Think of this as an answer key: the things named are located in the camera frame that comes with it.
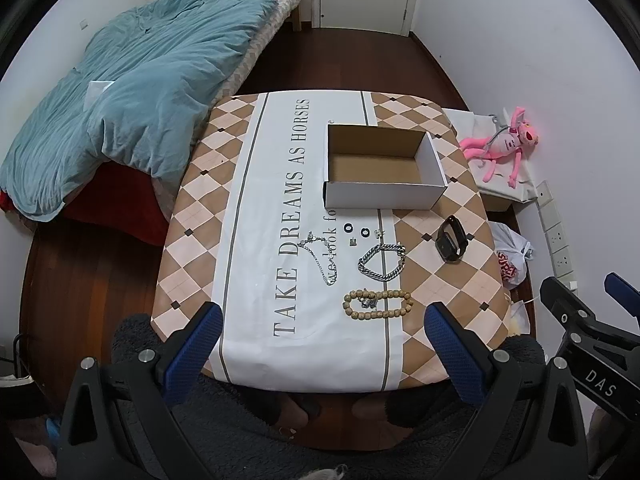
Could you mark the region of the black smart watch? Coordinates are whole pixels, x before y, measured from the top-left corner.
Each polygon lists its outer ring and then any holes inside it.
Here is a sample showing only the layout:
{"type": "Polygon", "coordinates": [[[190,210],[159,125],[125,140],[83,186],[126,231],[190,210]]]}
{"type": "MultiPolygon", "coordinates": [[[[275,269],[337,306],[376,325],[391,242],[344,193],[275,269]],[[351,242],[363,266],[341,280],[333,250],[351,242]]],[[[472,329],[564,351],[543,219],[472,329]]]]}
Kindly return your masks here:
{"type": "Polygon", "coordinates": [[[435,238],[439,255],[446,262],[459,261],[469,245],[460,220],[453,214],[440,225],[435,238]]]}

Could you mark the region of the yellow white package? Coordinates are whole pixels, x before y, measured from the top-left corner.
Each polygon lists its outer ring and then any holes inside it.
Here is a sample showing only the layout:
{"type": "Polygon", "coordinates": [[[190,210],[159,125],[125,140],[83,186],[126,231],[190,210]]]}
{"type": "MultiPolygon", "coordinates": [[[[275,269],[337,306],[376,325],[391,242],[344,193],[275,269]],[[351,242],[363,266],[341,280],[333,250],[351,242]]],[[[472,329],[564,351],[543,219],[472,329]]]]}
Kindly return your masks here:
{"type": "Polygon", "coordinates": [[[530,324],[527,304],[524,301],[517,301],[510,305],[506,316],[506,327],[510,337],[532,333],[532,324],[530,324]]]}

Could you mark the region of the white plastic bag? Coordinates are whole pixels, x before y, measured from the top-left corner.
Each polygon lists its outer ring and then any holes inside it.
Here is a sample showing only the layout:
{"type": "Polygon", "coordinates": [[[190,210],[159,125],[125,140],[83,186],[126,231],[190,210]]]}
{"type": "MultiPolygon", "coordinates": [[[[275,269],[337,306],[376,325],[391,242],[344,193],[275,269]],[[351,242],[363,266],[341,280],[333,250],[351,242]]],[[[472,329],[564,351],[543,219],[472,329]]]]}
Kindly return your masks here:
{"type": "Polygon", "coordinates": [[[534,248],[524,236],[501,222],[488,222],[494,238],[495,254],[503,285],[514,289],[526,279],[527,263],[534,258],[534,248]]]}

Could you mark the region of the pink panther plush toy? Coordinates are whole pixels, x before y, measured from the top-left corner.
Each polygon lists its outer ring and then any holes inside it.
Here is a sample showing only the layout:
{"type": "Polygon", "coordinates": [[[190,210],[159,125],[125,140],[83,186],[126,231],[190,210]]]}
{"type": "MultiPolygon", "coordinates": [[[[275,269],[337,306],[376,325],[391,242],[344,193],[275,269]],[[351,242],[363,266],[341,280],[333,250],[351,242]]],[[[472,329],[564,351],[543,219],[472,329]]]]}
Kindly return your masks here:
{"type": "Polygon", "coordinates": [[[510,188],[516,188],[525,150],[534,148],[538,143],[538,133],[526,119],[526,109],[517,106],[509,125],[500,127],[496,133],[487,138],[463,139],[459,145],[466,160],[478,159],[490,162],[483,177],[485,183],[492,179],[499,162],[512,158],[513,168],[508,177],[508,185],[510,188]]]}

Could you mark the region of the checkered printed tablecloth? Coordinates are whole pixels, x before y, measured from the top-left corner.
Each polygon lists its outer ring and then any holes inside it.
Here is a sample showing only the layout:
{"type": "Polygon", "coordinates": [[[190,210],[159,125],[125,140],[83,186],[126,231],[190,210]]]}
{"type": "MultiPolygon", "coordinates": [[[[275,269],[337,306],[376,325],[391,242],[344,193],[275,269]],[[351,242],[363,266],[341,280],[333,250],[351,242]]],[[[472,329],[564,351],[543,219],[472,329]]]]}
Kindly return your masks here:
{"type": "Polygon", "coordinates": [[[340,90],[216,104],[171,215],[152,327],[167,338],[206,301],[221,307],[224,329],[204,370],[264,390],[377,392],[443,380],[423,328],[434,302],[498,347],[510,298],[442,108],[418,96],[340,90]],[[326,208],[329,124],[427,132],[446,191],[429,210],[326,208]],[[452,214],[469,245],[446,262],[435,238],[452,214]]]}

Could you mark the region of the white cardboard box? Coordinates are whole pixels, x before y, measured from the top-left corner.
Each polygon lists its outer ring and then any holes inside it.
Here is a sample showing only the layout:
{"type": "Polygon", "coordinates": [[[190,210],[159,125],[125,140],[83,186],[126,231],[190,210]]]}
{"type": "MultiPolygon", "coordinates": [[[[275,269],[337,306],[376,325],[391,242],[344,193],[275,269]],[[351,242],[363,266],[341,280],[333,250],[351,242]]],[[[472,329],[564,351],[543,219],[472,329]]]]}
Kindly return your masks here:
{"type": "Polygon", "coordinates": [[[326,208],[429,210],[446,188],[444,168],[427,132],[328,125],[326,208]]]}

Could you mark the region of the blue duvet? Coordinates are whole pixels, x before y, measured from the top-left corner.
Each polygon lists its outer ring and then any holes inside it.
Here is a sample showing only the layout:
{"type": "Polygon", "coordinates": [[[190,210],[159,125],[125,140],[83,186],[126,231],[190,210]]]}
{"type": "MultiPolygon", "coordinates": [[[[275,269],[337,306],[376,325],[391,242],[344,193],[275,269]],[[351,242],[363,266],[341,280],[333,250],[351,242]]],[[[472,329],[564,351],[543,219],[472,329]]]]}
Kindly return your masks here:
{"type": "Polygon", "coordinates": [[[198,130],[280,0],[154,0],[117,15],[24,122],[1,165],[10,208],[49,222],[107,162],[168,216],[198,130]]]}

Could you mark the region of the bed with patterned mattress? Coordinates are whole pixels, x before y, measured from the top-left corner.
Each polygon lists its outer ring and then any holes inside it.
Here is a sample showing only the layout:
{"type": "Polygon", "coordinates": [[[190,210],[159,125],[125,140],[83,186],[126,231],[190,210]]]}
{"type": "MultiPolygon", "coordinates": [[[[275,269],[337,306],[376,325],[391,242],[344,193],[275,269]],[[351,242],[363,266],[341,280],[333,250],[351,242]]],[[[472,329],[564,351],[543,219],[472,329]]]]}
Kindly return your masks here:
{"type": "Polygon", "coordinates": [[[299,0],[154,0],[116,18],[129,38],[127,79],[144,93],[127,158],[170,209],[210,108],[240,88],[299,0]]]}

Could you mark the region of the white wall power strip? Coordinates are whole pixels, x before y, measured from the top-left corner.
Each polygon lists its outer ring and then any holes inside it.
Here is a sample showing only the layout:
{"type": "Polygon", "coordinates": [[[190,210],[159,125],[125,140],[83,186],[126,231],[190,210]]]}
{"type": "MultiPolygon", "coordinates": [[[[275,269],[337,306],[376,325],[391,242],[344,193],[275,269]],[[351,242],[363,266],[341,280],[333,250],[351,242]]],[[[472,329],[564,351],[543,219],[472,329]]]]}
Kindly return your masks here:
{"type": "Polygon", "coordinates": [[[538,214],[544,230],[554,275],[571,292],[576,292],[578,283],[574,277],[570,245],[548,183],[541,181],[536,186],[536,193],[538,214]]]}

